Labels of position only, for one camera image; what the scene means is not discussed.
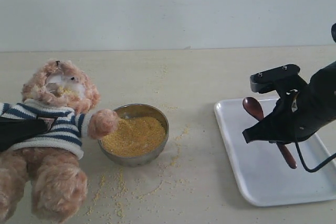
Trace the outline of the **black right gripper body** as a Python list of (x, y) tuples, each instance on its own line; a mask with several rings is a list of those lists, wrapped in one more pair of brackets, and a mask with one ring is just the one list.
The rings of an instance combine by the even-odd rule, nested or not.
[(328, 124), (327, 73), (315, 73), (309, 83), (295, 74), (277, 81), (276, 90), (273, 121), (285, 143), (303, 142)]

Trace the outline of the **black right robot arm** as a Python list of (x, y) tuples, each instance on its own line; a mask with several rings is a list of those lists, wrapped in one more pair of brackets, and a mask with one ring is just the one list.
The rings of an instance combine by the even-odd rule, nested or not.
[(335, 120), (335, 62), (321, 68), (305, 82), (300, 68), (287, 64), (250, 76), (254, 93), (276, 91), (273, 111), (243, 131), (246, 143), (302, 142)]

